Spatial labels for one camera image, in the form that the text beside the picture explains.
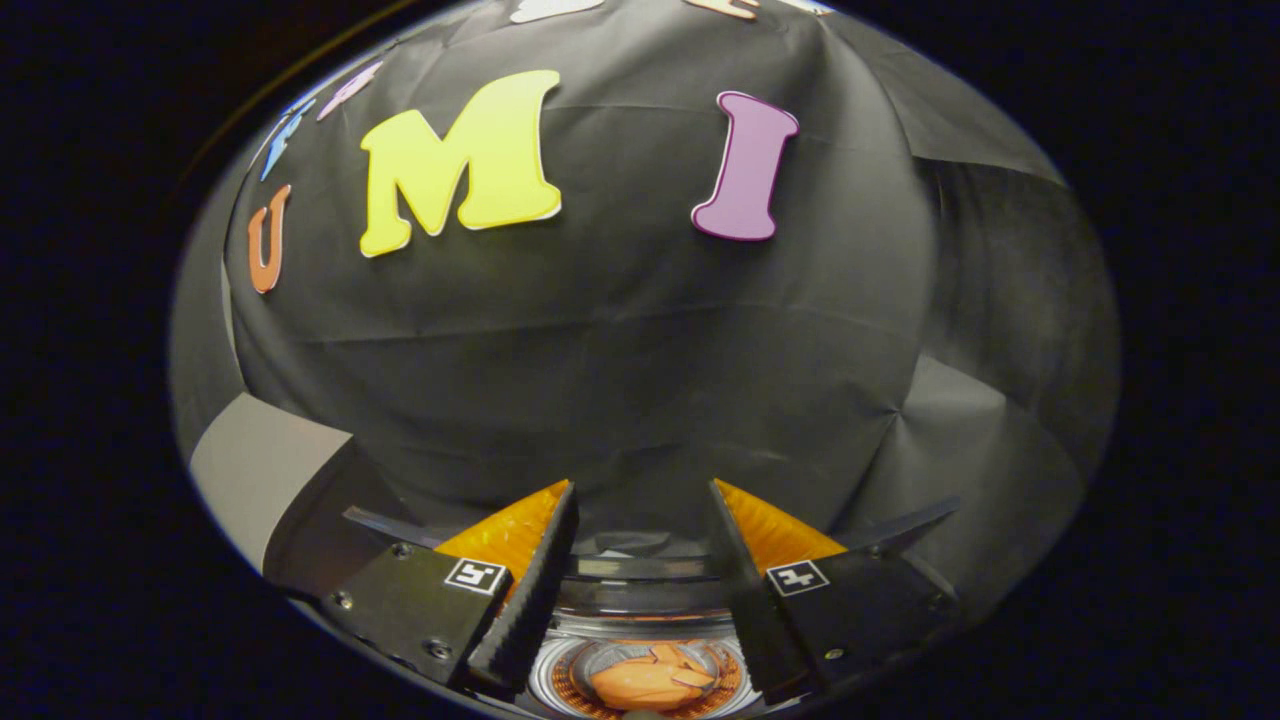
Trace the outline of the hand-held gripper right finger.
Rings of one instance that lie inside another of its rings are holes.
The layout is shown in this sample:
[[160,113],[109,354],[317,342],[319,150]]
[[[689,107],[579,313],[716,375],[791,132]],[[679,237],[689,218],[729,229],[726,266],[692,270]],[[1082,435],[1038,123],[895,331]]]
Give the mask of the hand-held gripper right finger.
[[955,594],[904,556],[959,497],[836,541],[722,480],[708,491],[710,570],[765,702],[850,692],[959,625]]

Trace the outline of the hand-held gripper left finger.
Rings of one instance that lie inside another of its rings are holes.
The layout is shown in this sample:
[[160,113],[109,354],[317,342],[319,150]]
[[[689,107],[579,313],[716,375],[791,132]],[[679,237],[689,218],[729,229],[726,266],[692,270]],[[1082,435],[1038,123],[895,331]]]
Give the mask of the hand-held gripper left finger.
[[379,655],[452,691],[520,693],[577,528],[573,483],[559,480],[434,548],[392,546],[323,607]]

